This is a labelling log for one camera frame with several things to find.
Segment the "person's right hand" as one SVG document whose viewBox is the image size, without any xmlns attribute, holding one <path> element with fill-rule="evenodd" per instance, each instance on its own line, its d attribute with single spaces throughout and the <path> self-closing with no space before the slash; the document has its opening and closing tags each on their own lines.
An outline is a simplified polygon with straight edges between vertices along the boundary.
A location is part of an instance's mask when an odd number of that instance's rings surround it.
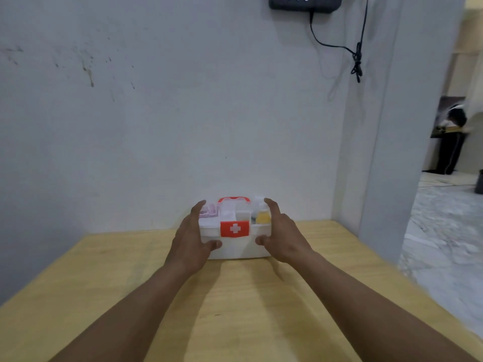
<svg viewBox="0 0 483 362">
<path fill-rule="evenodd" d="M 271 214 L 271 241 L 264 247 L 276 260 L 294 265 L 304 260 L 313 249 L 299 231 L 296 223 L 287 214 L 282 213 L 277 202 L 264 198 Z"/>
</svg>

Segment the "person's left hand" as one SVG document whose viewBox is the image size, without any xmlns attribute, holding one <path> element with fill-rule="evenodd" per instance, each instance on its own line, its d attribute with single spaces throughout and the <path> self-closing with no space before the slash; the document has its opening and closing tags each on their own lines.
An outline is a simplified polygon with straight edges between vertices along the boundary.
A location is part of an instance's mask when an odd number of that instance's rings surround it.
<svg viewBox="0 0 483 362">
<path fill-rule="evenodd" d="M 186 277 L 190 277 L 201 270 L 211 255 L 211 253 L 205 253 L 202 249 L 204 242 L 202 242 L 198 222 L 199 212 L 205 204 L 205 200 L 196 203 L 190 213 L 182 220 L 164 262 L 166 267 L 176 269 Z"/>
</svg>

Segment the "white first aid box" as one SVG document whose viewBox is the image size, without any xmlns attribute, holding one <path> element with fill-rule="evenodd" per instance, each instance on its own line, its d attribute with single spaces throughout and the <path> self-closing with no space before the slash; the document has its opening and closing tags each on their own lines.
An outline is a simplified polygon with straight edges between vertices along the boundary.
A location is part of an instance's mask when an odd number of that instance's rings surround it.
<svg viewBox="0 0 483 362">
<path fill-rule="evenodd" d="M 269 210 L 263 197 L 250 199 L 244 196 L 228 196 L 215 203 L 219 205 L 219 217 L 198 220 L 202 242 L 213 239 L 222 242 L 221 248 L 214 250 L 209 260 L 257 259 L 270 256 L 263 246 L 255 242 L 257 236 L 269 236 L 271 233 L 271 224 L 255 224 L 257 212 Z"/>
</svg>

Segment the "person's left forearm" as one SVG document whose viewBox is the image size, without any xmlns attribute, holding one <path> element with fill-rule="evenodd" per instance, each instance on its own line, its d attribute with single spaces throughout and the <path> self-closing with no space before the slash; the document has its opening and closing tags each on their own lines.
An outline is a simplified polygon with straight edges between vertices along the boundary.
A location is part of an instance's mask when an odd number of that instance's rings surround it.
<svg viewBox="0 0 483 362">
<path fill-rule="evenodd" d="M 167 261 L 49 362 L 143 362 L 177 293 L 204 264 Z"/>
</svg>

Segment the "person's right forearm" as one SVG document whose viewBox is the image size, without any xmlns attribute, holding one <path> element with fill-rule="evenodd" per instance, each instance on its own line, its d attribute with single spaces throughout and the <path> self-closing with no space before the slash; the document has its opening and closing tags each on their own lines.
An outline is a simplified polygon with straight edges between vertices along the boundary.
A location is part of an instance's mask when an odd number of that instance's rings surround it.
<svg viewBox="0 0 483 362">
<path fill-rule="evenodd" d="M 289 253 L 363 362 L 478 362 L 447 337 L 311 249 Z"/>
</svg>

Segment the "purple plastic item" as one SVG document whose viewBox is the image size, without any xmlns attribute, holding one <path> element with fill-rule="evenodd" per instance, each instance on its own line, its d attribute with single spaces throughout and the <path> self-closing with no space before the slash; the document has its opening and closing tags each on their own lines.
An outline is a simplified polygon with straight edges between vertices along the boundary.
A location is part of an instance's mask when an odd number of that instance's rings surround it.
<svg viewBox="0 0 483 362">
<path fill-rule="evenodd" d="M 216 203 L 205 204 L 202 206 L 198 218 L 199 219 L 208 219 L 208 218 L 217 218 L 219 217 L 219 205 Z"/>
</svg>

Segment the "black wall device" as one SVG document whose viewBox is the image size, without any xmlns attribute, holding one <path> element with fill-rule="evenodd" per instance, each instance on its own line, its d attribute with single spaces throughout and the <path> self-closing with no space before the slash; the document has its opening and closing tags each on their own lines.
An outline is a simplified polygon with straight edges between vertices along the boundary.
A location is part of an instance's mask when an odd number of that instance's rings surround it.
<svg viewBox="0 0 483 362">
<path fill-rule="evenodd" d="M 330 14 L 341 6 L 342 0 L 269 0 L 272 10 Z"/>
</svg>

